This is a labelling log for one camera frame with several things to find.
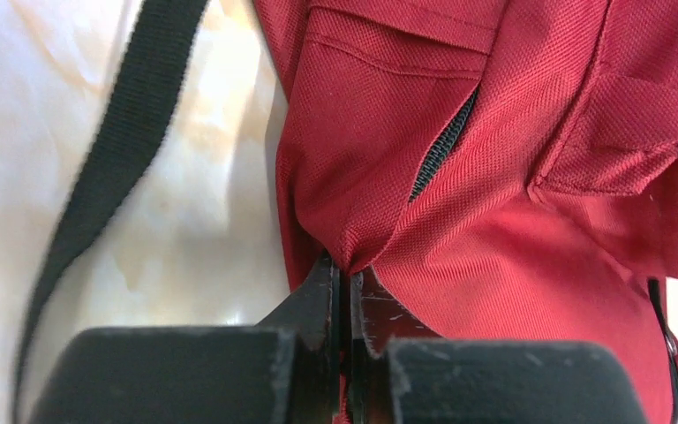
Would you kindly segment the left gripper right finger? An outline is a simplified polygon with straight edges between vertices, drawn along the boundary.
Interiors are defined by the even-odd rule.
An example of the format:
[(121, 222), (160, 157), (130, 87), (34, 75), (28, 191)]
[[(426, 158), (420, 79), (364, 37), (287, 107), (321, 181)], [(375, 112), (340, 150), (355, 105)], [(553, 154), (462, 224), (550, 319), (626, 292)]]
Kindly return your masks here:
[(439, 336), (373, 269), (349, 281), (356, 423), (643, 423), (629, 378), (583, 342)]

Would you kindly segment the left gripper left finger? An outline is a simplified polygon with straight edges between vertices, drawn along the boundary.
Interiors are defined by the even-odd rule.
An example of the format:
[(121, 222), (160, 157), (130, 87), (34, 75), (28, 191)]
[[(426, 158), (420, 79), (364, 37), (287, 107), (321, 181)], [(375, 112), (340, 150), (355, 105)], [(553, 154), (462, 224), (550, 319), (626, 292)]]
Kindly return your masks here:
[(329, 423), (339, 409), (338, 284), (327, 255), (244, 327), (88, 329), (63, 350), (32, 423)]

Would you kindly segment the red backpack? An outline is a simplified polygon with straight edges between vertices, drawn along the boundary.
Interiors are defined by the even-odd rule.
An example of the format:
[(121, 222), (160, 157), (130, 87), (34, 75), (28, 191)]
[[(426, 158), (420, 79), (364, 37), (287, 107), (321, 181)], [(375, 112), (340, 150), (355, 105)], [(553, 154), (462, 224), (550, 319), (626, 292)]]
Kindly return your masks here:
[[(156, 156), (204, 7), (141, 5), (34, 285), (15, 423), (32, 423), (41, 315)], [(598, 345), (643, 423), (678, 421), (678, 1), (253, 7), (287, 100), (275, 196), (290, 294), (323, 255), (340, 274), (329, 423), (356, 423), (349, 281), (365, 269), (447, 339)]]

